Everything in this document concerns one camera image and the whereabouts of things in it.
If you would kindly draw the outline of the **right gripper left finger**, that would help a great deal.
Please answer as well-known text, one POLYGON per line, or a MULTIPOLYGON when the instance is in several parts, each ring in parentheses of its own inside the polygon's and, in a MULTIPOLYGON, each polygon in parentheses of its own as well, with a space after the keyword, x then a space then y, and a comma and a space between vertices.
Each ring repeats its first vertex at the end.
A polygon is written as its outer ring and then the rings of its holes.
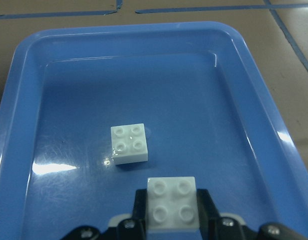
POLYGON ((83 225, 66 234, 64 240, 145 240, 146 237, 147 190, 138 189, 132 215, 110 226, 105 232, 97 228, 83 225))

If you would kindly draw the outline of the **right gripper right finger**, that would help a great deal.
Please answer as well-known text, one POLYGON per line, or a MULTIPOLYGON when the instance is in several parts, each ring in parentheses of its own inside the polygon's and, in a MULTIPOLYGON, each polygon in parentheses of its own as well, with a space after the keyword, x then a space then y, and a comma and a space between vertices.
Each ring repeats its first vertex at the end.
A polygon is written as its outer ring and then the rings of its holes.
POLYGON ((251 230, 237 217, 221 216, 209 191, 196 190, 199 230, 203 240, 305 240, 305 236, 277 223, 262 224, 257 231, 251 230))

